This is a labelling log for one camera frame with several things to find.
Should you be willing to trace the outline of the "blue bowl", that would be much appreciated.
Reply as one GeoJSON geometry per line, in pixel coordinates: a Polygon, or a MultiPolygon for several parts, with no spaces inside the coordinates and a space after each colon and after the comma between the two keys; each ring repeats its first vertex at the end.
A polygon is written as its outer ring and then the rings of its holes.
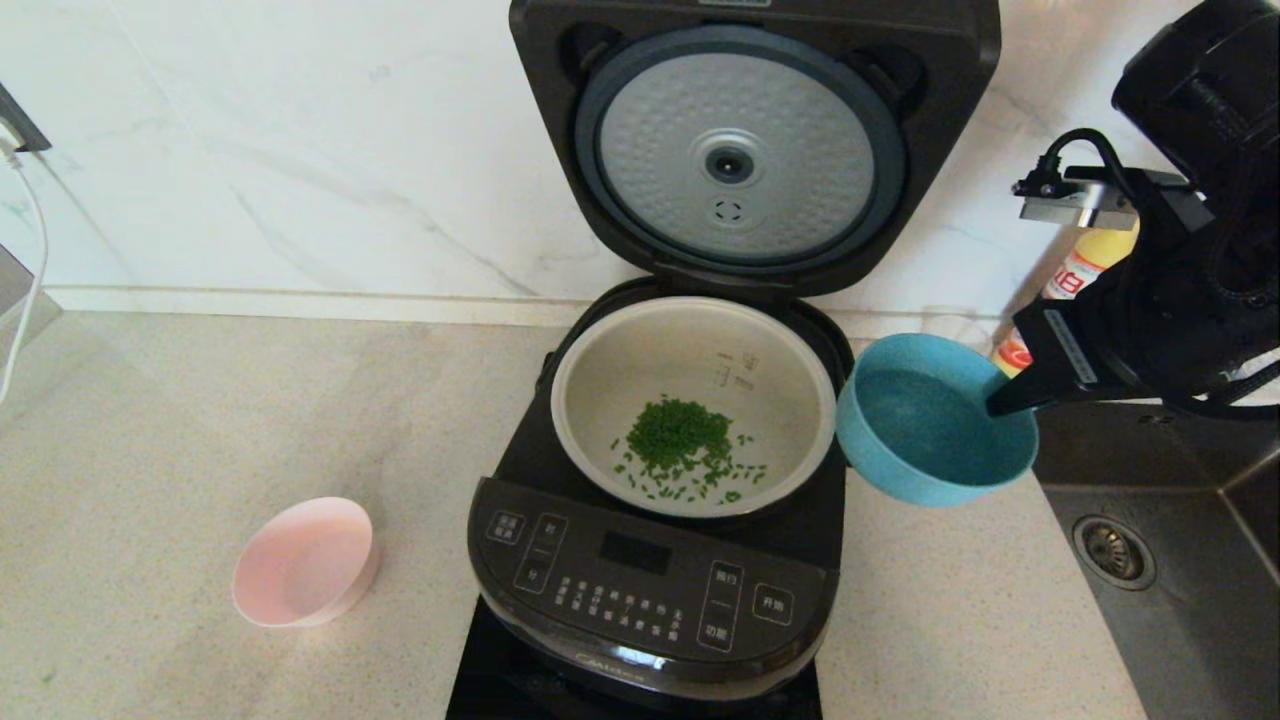
{"type": "Polygon", "coordinates": [[[970,503],[1012,484],[1041,446],[1030,411],[993,416],[1007,377],[986,356],[933,334],[869,343],[838,396],[836,438],[851,468],[919,507],[970,503]]]}

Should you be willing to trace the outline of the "chopped green onions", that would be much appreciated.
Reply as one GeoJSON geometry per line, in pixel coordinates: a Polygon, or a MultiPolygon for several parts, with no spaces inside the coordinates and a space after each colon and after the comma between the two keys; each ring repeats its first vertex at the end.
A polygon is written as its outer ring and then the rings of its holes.
{"type": "Polygon", "coordinates": [[[769,465],[744,456],[754,445],[732,418],[662,395],[611,442],[607,469],[650,501],[681,509],[737,503],[771,477],[769,465]]]}

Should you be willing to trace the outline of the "pink bowl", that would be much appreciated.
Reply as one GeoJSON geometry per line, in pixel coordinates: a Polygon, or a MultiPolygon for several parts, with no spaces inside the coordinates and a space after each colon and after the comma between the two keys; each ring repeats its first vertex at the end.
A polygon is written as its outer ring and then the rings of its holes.
{"type": "Polygon", "coordinates": [[[230,580],[236,611],[256,626],[310,628],[355,607],[381,566],[372,519],[351,498],[296,503],[243,548],[230,580]]]}

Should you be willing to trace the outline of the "yellow orange detergent bottle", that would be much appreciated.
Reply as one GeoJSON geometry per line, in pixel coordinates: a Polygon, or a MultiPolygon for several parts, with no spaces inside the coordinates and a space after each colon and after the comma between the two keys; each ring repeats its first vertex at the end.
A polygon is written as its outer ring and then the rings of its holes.
{"type": "MultiPolygon", "coordinates": [[[[1137,245],[1138,229],[1088,229],[1061,259],[1039,291],[1039,299],[1071,300],[1093,284],[1103,272],[1130,255],[1137,245]]],[[[1006,375],[1015,377],[1025,370],[1033,357],[1021,332],[1010,324],[1002,340],[995,345],[989,359],[1006,375]]]]}

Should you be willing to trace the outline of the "clear glass cup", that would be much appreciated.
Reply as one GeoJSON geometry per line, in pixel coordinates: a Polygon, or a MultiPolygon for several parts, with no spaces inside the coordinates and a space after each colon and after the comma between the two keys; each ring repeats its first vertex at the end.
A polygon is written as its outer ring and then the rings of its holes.
{"type": "Polygon", "coordinates": [[[972,307],[934,305],[922,310],[919,332],[988,354],[995,347],[997,328],[997,319],[982,316],[972,307]]]}

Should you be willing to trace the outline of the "round metal sink drain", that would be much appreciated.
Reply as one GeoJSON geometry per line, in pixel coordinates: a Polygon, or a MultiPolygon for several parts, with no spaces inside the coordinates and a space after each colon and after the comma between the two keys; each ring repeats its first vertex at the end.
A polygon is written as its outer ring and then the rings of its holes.
{"type": "Polygon", "coordinates": [[[1084,566],[1112,587],[1142,592],[1156,583],[1158,566],[1149,546],[1112,518],[1080,518],[1071,528],[1071,543],[1084,566]]]}

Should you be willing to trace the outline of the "dark steel sink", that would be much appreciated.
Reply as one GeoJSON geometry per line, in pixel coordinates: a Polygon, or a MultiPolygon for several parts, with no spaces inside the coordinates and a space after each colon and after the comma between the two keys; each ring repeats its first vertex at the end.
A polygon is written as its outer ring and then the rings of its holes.
{"type": "Polygon", "coordinates": [[[1034,473],[1075,556],[1073,525],[1101,515],[1157,562],[1128,592],[1076,556],[1149,720],[1280,720],[1280,419],[1073,404],[1037,420],[1034,473]]]}

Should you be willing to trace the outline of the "black glass cooktop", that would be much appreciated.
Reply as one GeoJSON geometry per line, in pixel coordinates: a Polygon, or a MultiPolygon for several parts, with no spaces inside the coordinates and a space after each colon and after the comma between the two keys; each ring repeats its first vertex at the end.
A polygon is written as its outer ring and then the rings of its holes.
{"type": "Polygon", "coordinates": [[[815,664],[735,702],[685,700],[557,664],[477,600],[445,720],[824,720],[815,664]]]}

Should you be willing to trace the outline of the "dark wall socket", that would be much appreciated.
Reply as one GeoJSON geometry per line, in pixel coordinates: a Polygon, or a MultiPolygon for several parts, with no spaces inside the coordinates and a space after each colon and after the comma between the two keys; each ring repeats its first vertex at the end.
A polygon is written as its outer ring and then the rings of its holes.
{"type": "Polygon", "coordinates": [[[17,152],[45,152],[52,147],[49,137],[3,82],[0,82],[0,126],[12,138],[12,146],[17,152]]]}

